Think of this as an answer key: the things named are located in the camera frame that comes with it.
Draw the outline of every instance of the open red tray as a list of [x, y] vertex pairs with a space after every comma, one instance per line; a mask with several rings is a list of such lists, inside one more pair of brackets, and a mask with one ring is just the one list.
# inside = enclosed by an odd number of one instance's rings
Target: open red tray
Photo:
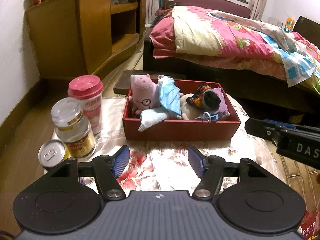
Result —
[[237, 131], [241, 121], [231, 105], [226, 93], [219, 83], [175, 80], [174, 84], [180, 88], [183, 94], [195, 93], [199, 86], [208, 84], [212, 88], [221, 88], [227, 104], [230, 116], [225, 121], [186, 121], [186, 120], [165, 120], [143, 132], [139, 132], [140, 119], [131, 118], [132, 103], [127, 102], [122, 118], [124, 133], [127, 140], [142, 141], [215, 141], [229, 140]]

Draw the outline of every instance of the blue and white checkered cloth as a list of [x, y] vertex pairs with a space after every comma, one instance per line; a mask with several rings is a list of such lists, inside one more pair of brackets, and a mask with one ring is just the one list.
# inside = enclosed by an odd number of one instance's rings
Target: blue and white checkered cloth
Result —
[[281, 55], [285, 74], [287, 76], [288, 87], [299, 84], [311, 77], [316, 70], [316, 62], [309, 54], [303, 56], [293, 50], [286, 52], [280, 49], [276, 41], [270, 36], [261, 32], [257, 33], [259, 33], [260, 36]]

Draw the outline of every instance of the black circular cover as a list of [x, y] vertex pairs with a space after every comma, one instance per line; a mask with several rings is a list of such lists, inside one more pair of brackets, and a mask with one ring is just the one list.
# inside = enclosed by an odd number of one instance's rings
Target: black circular cover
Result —
[[94, 190], [65, 178], [31, 185], [13, 202], [13, 214], [20, 226], [41, 234], [79, 229], [95, 218], [100, 208]]
[[297, 229], [305, 204], [287, 185], [240, 183], [225, 189], [217, 207], [234, 226], [258, 234], [278, 234]]

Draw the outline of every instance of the soda can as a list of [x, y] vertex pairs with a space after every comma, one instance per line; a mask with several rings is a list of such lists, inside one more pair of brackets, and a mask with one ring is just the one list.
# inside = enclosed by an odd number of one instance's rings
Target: soda can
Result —
[[47, 170], [72, 157], [68, 148], [60, 140], [45, 142], [38, 153], [39, 163]]

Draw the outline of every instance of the face mask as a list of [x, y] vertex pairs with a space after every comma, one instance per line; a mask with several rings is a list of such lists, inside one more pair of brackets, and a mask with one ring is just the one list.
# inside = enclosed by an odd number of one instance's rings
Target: face mask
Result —
[[219, 119], [218, 114], [209, 114], [208, 112], [204, 112], [202, 116], [199, 116], [195, 119], [195, 121], [200, 121], [200, 120], [204, 120], [204, 121], [208, 121], [208, 122], [214, 122], [217, 121]]
[[170, 114], [181, 115], [179, 89], [174, 80], [164, 75], [158, 76], [159, 101]]

